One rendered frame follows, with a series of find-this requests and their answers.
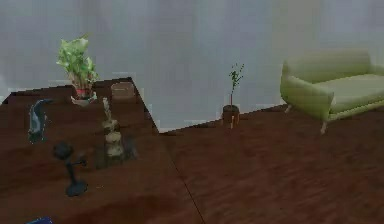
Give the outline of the thin houseplant in brown pot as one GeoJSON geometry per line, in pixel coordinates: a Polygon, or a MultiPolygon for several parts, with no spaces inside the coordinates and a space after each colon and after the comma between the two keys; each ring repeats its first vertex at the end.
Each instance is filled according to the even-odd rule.
{"type": "Polygon", "coordinates": [[[239,85],[240,80],[243,78],[241,75],[245,64],[235,63],[231,66],[229,77],[231,79],[231,92],[229,97],[229,104],[222,108],[221,124],[228,125],[230,128],[239,124],[240,109],[233,103],[233,95],[235,88],[239,85]]]}

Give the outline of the leafy houseplant in red pot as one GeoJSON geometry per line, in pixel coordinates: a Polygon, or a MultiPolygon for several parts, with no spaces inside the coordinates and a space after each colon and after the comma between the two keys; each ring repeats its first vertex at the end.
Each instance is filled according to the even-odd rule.
{"type": "Polygon", "coordinates": [[[73,40],[61,40],[58,50],[57,65],[64,68],[71,85],[74,87],[76,96],[71,101],[79,106],[89,105],[97,99],[93,90],[94,83],[98,80],[96,65],[86,55],[89,39],[87,34],[73,40]]]}

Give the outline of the green sofa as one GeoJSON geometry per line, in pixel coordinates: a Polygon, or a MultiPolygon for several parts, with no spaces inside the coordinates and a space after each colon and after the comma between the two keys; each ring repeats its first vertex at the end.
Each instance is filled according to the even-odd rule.
{"type": "Polygon", "coordinates": [[[289,108],[333,121],[384,106],[384,64],[363,49],[322,49],[284,60],[280,95],[289,108]]]}

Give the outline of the brown box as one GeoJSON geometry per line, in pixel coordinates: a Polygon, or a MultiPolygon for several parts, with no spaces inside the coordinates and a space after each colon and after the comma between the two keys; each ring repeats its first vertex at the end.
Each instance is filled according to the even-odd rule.
{"type": "Polygon", "coordinates": [[[131,82],[119,82],[111,86],[112,97],[115,99],[130,99],[135,96],[135,88],[131,82]]]}

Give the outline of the dark brown wooden table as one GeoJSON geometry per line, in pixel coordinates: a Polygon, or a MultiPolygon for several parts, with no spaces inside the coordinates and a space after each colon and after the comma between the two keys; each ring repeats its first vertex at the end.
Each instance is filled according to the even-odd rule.
{"type": "Polygon", "coordinates": [[[104,143],[103,104],[73,104],[70,86],[20,91],[0,106],[0,224],[25,224],[48,216],[54,224],[203,224],[198,209],[178,175],[140,97],[112,102],[123,134],[130,136],[138,157],[96,168],[104,143]],[[44,141],[28,140],[29,109],[50,98],[44,141]],[[74,162],[86,166],[75,176],[88,184],[80,196],[65,194],[70,178],[53,155],[60,142],[71,145],[74,162]]]}

